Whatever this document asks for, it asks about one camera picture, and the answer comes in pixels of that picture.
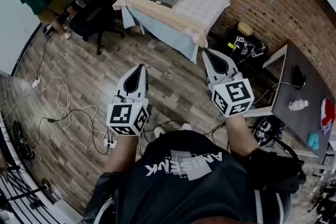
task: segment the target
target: forearm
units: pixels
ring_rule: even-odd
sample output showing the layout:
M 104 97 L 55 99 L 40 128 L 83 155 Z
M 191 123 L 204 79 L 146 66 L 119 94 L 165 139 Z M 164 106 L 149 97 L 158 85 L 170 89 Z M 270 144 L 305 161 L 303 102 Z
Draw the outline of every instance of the forearm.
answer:
M 227 118 L 226 130 L 232 152 L 240 156 L 247 156 L 259 147 L 241 115 Z
M 116 147 L 104 167 L 104 173 L 126 172 L 135 162 L 139 137 L 119 135 Z

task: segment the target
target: gray desk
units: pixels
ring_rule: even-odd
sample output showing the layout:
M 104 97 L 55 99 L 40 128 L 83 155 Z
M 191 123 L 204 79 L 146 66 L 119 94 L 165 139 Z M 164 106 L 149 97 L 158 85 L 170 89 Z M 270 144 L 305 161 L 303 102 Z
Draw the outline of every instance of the gray desk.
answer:
M 278 85 L 276 95 L 271 106 L 250 109 L 244 116 L 277 116 L 284 124 L 289 127 L 296 138 L 309 150 L 308 136 L 310 133 L 319 134 L 319 149 L 313 151 L 319 158 L 323 158 L 328 147 L 330 133 L 324 135 L 320 127 L 321 102 L 323 98 L 329 97 L 335 104 L 335 99 L 328 86 L 318 74 L 315 67 L 304 56 L 304 54 L 293 44 L 289 43 L 273 54 L 263 65 L 263 68 L 285 56 L 280 76 L 280 82 L 291 83 L 292 70 L 298 65 L 303 74 L 307 76 L 306 85 L 300 90 L 293 86 L 281 83 Z M 300 111 L 289 111 L 288 104 L 295 100 L 308 100 L 309 105 Z

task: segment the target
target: khaki shorts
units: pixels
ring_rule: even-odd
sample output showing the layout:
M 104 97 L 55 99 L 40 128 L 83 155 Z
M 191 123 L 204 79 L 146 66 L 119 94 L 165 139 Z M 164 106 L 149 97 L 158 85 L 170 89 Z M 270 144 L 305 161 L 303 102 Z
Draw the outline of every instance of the khaki shorts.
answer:
M 70 0 L 53 0 L 48 7 L 46 7 L 37 18 L 44 25 L 48 25 L 56 20 L 56 14 L 61 15 L 62 12 L 69 5 Z

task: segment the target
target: light blue tablecloth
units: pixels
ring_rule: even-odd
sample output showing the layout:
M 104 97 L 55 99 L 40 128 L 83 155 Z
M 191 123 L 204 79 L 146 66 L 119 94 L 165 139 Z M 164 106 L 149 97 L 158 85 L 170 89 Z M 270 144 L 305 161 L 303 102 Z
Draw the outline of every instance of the light blue tablecloth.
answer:
M 137 9 L 123 6 L 121 11 L 124 28 L 135 26 L 133 19 L 135 18 L 141 24 L 141 27 L 146 28 L 159 40 L 178 50 L 191 62 L 196 63 L 198 45 L 193 42 L 191 37 L 177 31 L 175 28 L 164 24 L 163 22 L 154 19 L 151 16 L 138 11 Z

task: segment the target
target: power strip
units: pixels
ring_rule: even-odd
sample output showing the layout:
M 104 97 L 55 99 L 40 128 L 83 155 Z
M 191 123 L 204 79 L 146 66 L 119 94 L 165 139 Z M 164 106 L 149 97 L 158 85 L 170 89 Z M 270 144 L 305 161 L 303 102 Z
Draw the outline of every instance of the power strip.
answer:
M 108 147 L 108 148 L 115 148 L 115 145 L 117 144 L 117 142 L 115 140 L 109 140 L 107 138 L 104 139 L 104 146 Z
M 31 85 L 31 87 L 36 88 L 40 84 L 40 82 L 41 82 L 40 78 L 37 78 Z

